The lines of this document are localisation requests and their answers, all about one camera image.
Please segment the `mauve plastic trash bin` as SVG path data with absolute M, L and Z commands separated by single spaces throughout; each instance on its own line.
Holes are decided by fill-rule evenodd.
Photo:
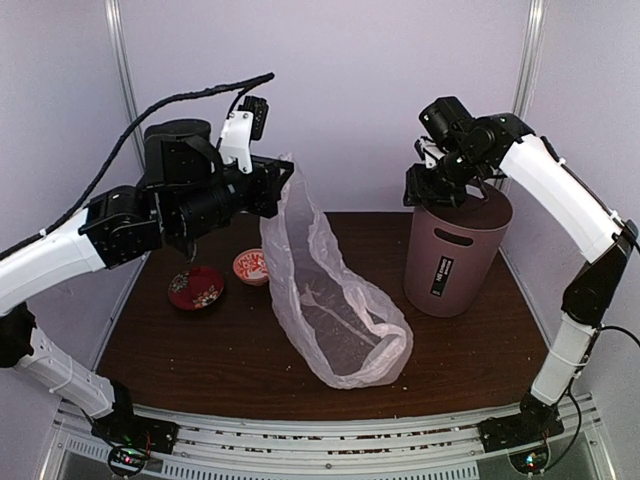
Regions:
M 508 198 L 491 185 L 467 188 L 462 206 L 413 210 L 404 292 L 435 317 L 464 313 L 479 293 L 512 220 Z

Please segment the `pink translucent plastic bag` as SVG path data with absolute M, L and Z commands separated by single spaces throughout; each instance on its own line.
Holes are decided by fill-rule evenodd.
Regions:
M 384 386 L 406 366 L 414 335 L 390 296 L 351 270 L 327 215 L 296 168 L 260 222 L 272 310 L 310 371 L 338 390 Z

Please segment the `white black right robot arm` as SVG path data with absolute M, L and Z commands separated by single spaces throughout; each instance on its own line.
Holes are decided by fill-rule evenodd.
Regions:
M 638 230 L 610 210 L 565 164 L 546 137 L 512 113 L 474 117 L 454 96 L 439 97 L 419 120 L 422 160 L 406 173 L 407 206 L 460 208 L 474 180 L 501 173 L 520 184 L 562 226 L 585 263 L 563 292 L 561 326 L 513 419 L 519 440 L 535 440 L 551 424 L 550 410 L 569 390 L 597 337 L 636 246 Z

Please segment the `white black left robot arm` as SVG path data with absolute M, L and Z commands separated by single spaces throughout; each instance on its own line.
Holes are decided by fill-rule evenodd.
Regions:
M 128 390 L 101 377 L 59 348 L 36 325 L 28 300 L 77 276 L 114 269 L 170 246 L 187 259 L 196 241 L 247 212 L 278 213 L 294 172 L 290 161 L 255 156 L 260 137 L 251 113 L 230 114 L 220 144 L 205 120 L 178 119 L 144 133 L 145 171 L 134 185 L 91 199 L 52 232 L 1 261 L 1 365 L 26 372 L 74 403 L 123 444 L 137 442 L 144 424 Z

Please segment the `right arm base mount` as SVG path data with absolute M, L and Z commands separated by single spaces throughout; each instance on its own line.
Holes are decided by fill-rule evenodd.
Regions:
M 485 453 L 506 452 L 516 472 L 533 476 L 551 465 L 549 439 L 563 434 L 565 428 L 560 419 L 536 426 L 519 413 L 483 420 L 478 430 Z

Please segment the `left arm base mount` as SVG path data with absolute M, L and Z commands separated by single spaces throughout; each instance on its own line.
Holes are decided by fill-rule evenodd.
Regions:
M 85 418 L 92 435 L 109 447 L 107 467 L 120 478 L 140 474 L 154 460 L 154 454 L 171 454 L 179 432 L 174 422 L 139 415 Z

